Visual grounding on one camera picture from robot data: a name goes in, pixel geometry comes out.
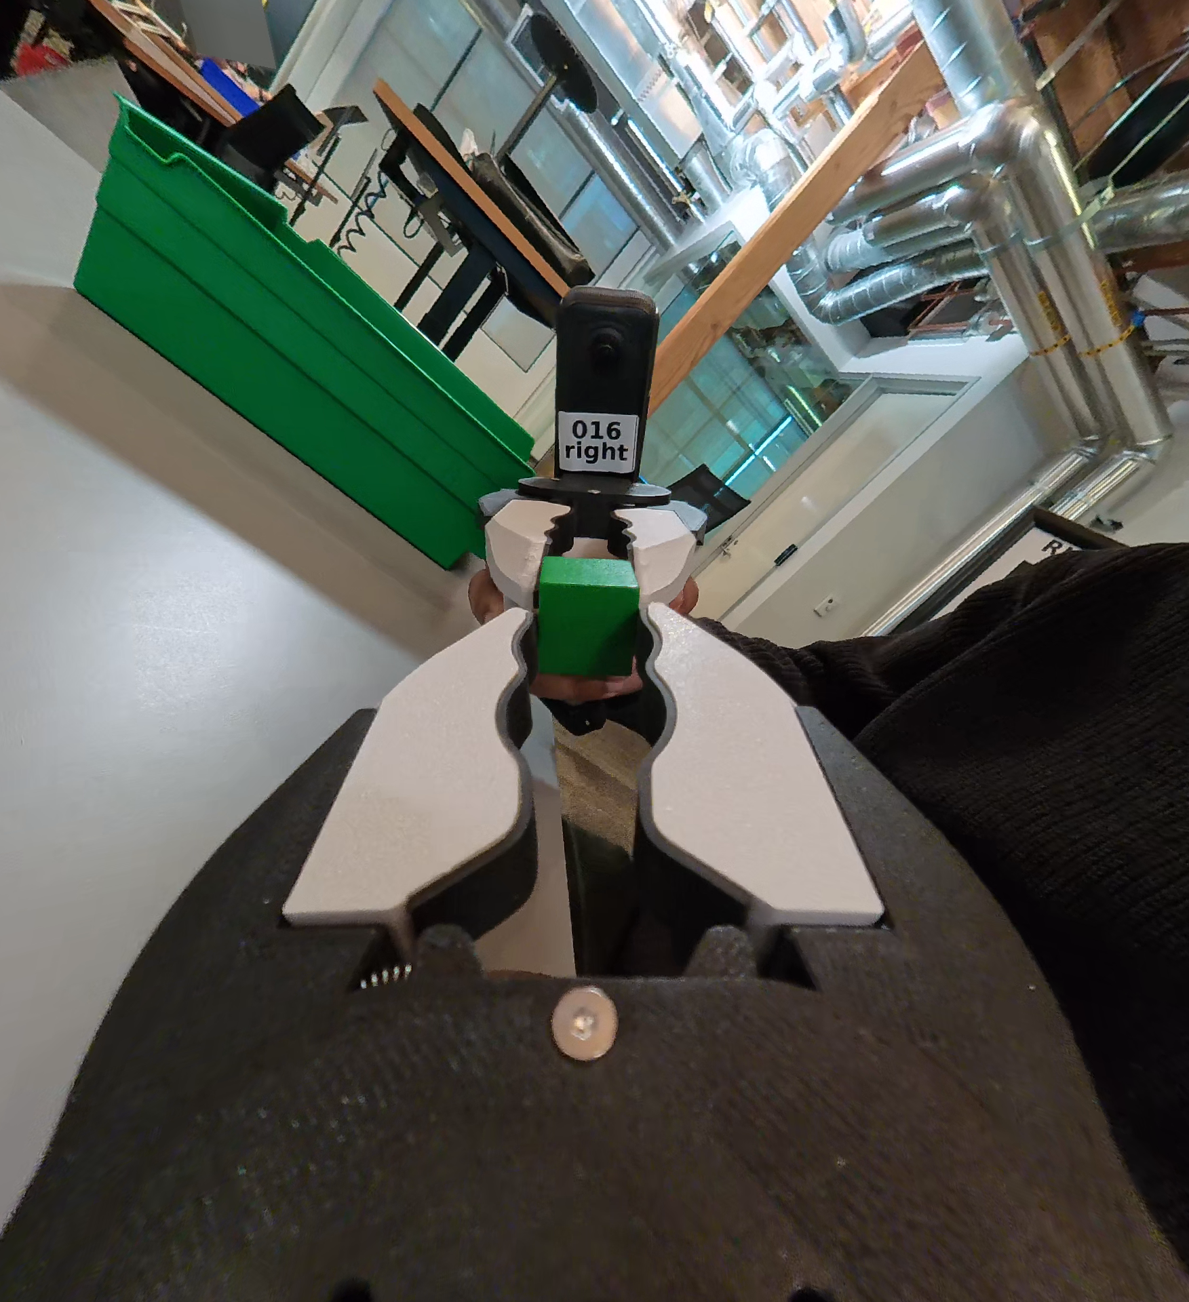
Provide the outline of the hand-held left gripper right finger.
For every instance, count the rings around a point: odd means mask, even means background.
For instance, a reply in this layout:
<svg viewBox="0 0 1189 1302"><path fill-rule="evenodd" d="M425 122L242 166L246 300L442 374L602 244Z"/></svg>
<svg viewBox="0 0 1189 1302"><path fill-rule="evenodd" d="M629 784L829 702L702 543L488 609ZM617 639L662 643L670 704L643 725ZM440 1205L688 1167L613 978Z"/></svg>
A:
<svg viewBox="0 0 1189 1302"><path fill-rule="evenodd" d="M739 931L759 963L797 931L870 932L884 902L812 746L808 714L732 646L667 605L640 616L636 872L684 969Z"/></svg>

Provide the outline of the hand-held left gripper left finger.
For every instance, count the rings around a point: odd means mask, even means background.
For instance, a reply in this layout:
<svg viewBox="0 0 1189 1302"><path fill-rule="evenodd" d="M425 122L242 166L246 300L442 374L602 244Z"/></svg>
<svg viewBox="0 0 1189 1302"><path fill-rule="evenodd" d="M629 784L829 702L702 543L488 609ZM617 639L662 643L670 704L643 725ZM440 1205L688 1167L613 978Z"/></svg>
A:
<svg viewBox="0 0 1189 1302"><path fill-rule="evenodd" d="M377 926L412 958L416 909L524 838L533 621L505 611L384 695L283 903L286 924Z"/></svg>

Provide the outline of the white metal cabinet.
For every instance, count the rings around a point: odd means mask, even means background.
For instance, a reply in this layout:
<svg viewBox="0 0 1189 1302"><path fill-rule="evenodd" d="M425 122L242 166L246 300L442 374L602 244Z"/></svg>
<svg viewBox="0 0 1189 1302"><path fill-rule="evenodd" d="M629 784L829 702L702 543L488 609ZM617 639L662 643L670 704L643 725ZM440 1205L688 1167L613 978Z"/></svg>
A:
<svg viewBox="0 0 1189 1302"><path fill-rule="evenodd" d="M1072 442L1027 367L869 382L710 537L695 616L784 646L858 636Z"/></svg>

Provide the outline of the person's right hand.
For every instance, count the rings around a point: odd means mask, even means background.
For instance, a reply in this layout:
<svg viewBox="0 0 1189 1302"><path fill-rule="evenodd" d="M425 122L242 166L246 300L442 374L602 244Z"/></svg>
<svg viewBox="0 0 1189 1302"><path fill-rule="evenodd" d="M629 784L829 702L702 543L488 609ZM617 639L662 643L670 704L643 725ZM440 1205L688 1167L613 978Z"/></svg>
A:
<svg viewBox="0 0 1189 1302"><path fill-rule="evenodd" d="M669 604L672 611L689 617L695 611L700 591L693 576L688 576L681 591ZM468 604L477 624L487 624L506 609L505 595L495 586L488 571L476 571L468 583ZM636 668L620 678L588 679L572 676L536 675L531 679L531 693L544 701L568 705L603 702L641 691L643 682Z"/></svg>

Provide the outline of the black round-headed pole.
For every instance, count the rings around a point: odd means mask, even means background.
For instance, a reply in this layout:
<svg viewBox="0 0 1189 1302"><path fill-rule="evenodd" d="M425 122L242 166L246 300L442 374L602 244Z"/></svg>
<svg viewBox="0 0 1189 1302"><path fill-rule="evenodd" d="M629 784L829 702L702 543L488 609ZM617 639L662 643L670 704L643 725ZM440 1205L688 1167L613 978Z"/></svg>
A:
<svg viewBox="0 0 1189 1302"><path fill-rule="evenodd" d="M565 100L581 114L595 111L598 103L592 73L565 32L552 22L552 18L544 13L535 13L529 18L528 32L546 78L522 117L509 132L503 146L496 150L496 161L505 161L513 154L555 91L561 91Z"/></svg>

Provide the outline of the small green cube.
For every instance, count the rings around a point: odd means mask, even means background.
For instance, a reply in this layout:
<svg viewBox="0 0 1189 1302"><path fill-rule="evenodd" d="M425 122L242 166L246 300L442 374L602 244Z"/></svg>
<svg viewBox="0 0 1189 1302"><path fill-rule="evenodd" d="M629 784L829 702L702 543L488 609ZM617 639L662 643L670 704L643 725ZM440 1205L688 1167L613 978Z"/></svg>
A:
<svg viewBox="0 0 1189 1302"><path fill-rule="evenodd" d="M537 673L611 680L635 667L639 589L629 561L548 557L537 578Z"/></svg>

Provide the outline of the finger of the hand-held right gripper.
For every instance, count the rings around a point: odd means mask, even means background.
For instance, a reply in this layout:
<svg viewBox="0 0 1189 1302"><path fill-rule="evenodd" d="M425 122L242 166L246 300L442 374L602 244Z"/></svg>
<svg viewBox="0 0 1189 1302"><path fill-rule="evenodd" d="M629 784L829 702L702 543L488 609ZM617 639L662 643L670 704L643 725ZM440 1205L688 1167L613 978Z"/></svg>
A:
<svg viewBox="0 0 1189 1302"><path fill-rule="evenodd" d="M622 509L622 531L637 604L667 605L685 587L699 546L696 533L673 509Z"/></svg>
<svg viewBox="0 0 1189 1302"><path fill-rule="evenodd" d="M506 502L485 522L487 571L507 606L536 609L542 563L565 516L559 502Z"/></svg>

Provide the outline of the green plastic bin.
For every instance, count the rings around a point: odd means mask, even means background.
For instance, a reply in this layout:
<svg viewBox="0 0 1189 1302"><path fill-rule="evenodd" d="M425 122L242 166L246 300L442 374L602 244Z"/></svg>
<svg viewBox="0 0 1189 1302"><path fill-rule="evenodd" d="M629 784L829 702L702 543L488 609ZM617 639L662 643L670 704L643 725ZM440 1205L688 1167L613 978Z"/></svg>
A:
<svg viewBox="0 0 1189 1302"><path fill-rule="evenodd" d="M335 252L117 98L75 290L427 559L485 554L532 437Z"/></svg>

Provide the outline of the grey desk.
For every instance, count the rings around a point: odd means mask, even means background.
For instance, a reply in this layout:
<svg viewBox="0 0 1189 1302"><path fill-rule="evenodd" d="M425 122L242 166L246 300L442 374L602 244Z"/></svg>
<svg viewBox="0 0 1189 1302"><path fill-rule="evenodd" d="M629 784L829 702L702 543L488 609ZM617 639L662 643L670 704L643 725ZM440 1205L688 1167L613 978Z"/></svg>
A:
<svg viewBox="0 0 1189 1302"><path fill-rule="evenodd" d="M0 89L0 1230L194 873L472 628L443 571L83 300L98 173Z"/></svg>

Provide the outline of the person's right forearm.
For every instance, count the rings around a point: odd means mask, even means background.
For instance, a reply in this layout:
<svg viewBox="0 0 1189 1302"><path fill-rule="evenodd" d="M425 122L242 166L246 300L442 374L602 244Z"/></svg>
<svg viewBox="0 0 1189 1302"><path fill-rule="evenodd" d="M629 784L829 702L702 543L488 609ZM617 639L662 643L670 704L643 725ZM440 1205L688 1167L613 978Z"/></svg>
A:
<svg viewBox="0 0 1189 1302"><path fill-rule="evenodd" d="M923 693L986 634L957 615L908 632L803 647L740 635L715 620L700 620L700 628L760 669L797 706L819 712L848 738Z"/></svg>

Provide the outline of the black office chair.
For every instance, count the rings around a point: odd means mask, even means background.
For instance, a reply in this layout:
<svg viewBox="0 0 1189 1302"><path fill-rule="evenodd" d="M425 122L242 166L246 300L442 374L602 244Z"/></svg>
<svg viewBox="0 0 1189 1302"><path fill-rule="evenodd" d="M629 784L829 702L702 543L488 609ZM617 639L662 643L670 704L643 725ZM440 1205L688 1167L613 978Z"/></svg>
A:
<svg viewBox="0 0 1189 1302"><path fill-rule="evenodd" d="M216 140L212 156L272 195L287 162L324 129L325 122L286 84L256 113L227 128Z"/></svg>
<svg viewBox="0 0 1189 1302"><path fill-rule="evenodd" d="M674 501L704 516L704 533L725 526L749 507L749 500L726 486L708 467L699 466L669 486Z"/></svg>

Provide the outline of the wooden beam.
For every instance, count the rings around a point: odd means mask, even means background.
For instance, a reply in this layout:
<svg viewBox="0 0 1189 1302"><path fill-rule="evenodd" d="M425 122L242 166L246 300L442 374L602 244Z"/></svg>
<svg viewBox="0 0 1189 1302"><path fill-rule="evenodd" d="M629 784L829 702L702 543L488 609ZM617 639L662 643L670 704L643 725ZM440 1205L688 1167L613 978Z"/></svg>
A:
<svg viewBox="0 0 1189 1302"><path fill-rule="evenodd" d="M863 100L765 225L661 342L648 415L655 415L863 173L878 163L885 148L942 89L942 74L921 43Z"/></svg>

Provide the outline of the cluster of silver ducts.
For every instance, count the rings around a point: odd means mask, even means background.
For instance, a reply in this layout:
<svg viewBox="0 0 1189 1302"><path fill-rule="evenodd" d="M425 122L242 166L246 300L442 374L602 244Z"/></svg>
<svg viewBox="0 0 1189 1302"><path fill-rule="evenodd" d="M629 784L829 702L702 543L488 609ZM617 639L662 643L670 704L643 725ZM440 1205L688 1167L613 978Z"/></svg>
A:
<svg viewBox="0 0 1189 1302"><path fill-rule="evenodd" d="M944 89L822 223L916 218L942 184L960 191L974 260L1023 342L1033 323L1048 334L1037 362L1071 375L1060 394L1074 400L1077 448L1040 481L1040 501L1066 487L1056 505L1079 513L1144 478L1172 442L1107 256L1189 240L1189 170L1085 207L1003 6L912 3L911 14Z"/></svg>

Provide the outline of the black standing desk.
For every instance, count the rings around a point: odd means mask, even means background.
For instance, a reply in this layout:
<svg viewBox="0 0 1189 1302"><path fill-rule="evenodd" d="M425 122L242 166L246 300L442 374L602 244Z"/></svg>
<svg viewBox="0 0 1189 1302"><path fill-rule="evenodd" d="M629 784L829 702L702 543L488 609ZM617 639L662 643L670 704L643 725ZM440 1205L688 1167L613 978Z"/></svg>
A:
<svg viewBox="0 0 1189 1302"><path fill-rule="evenodd" d="M376 226L376 206L395 196L432 241L396 297L396 312L413 301L440 262L458 258L418 322L418 330L448 359L459 357L503 303L554 327L562 299L595 277L526 178L509 159L462 155L429 109L407 106L386 81L375 84L375 98L390 139L375 152L332 249L353 252L361 222Z"/></svg>

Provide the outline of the wood-edged desk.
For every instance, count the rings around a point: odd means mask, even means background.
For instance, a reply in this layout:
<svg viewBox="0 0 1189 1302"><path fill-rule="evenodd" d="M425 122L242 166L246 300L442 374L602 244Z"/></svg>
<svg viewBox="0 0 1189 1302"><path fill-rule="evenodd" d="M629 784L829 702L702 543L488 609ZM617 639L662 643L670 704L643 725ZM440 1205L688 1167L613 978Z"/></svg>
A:
<svg viewBox="0 0 1189 1302"><path fill-rule="evenodd" d="M197 114L204 117L205 122L193 136L193 140L197 147L212 155L213 146L220 135L243 117L205 83L198 66L187 57L180 40L147 7L106 2L94 2L91 7L115 29L132 63L156 74L183 100L189 102ZM258 109L269 99L272 96L262 95L258 100ZM276 187L279 184L286 185L297 195L298 204L293 211L291 223L298 221L306 204L316 204L318 197L325 197L331 203L338 202L338 197L320 184L323 167L316 167L313 176L306 176L303 169L295 163L295 156L287 162L284 171L279 173L276 182Z"/></svg>

